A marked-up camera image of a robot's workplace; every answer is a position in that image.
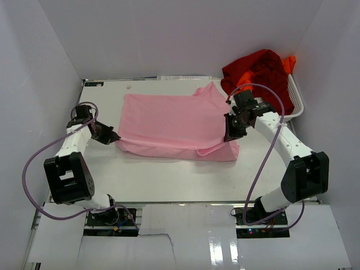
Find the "pink t shirt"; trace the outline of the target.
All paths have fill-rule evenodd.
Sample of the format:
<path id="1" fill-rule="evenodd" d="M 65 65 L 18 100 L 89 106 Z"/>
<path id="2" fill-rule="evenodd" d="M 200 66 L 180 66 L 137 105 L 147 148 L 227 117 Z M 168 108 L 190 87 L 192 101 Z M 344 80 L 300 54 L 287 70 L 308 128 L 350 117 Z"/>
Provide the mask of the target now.
<path id="1" fill-rule="evenodd" d="M 228 112 L 214 83 L 190 96 L 126 94 L 115 144 L 145 157 L 236 161 L 237 142 L 224 141 Z"/>

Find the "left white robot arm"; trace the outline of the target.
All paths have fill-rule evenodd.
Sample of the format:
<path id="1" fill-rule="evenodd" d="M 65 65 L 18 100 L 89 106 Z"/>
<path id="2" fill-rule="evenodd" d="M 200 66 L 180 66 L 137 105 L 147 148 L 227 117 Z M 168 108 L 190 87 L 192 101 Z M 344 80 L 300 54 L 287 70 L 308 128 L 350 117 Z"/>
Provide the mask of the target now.
<path id="1" fill-rule="evenodd" d="M 113 207 L 109 194 L 95 191 L 95 183 L 84 159 L 90 140 L 109 145 L 120 140 L 114 128 L 99 122 L 97 107 L 91 102 L 81 102 L 70 113 L 66 138 L 57 154 L 44 161 L 52 198 L 57 204 L 79 205 L 89 209 L 93 218 L 114 224 L 119 211 Z"/>

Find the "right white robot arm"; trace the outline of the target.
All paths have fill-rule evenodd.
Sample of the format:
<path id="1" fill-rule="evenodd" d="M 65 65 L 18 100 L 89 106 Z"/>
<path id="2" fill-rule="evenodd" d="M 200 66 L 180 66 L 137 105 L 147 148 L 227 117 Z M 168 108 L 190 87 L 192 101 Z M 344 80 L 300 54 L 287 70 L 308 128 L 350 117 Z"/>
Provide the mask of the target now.
<path id="1" fill-rule="evenodd" d="M 235 93 L 227 103 L 230 111 L 224 116 L 224 141 L 245 137 L 246 130 L 252 127 L 270 142 L 286 166 L 280 186 L 257 198 L 246 211 L 247 222 L 267 224 L 280 209 L 328 190 L 329 157 L 303 144 L 271 104 L 258 102 L 250 90 Z"/>

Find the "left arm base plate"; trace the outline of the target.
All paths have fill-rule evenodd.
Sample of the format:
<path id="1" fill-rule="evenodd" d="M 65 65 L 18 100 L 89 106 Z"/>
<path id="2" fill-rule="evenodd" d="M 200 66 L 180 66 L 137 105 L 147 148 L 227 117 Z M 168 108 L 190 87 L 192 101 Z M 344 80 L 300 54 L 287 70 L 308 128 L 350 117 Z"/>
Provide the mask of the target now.
<path id="1" fill-rule="evenodd" d="M 139 224 L 137 214 L 140 212 L 136 208 L 129 208 L 128 211 L 124 208 L 115 208 L 109 212 L 87 214 L 83 236 L 137 237 L 138 229 L 134 226 L 132 218 Z"/>

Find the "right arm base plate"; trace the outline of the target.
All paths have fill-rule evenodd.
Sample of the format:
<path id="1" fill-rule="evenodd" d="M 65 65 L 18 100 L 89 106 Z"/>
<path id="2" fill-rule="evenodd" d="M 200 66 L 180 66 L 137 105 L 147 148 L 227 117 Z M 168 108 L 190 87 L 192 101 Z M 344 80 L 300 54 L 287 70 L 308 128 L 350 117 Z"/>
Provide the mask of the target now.
<path id="1" fill-rule="evenodd" d="M 237 239 L 277 239 L 289 238 L 289 230 L 285 230 L 289 226 L 286 213 L 280 212 L 271 219 L 247 226 L 242 220 L 243 207 L 236 207 L 230 211 L 230 215 L 236 221 L 236 236 Z"/>

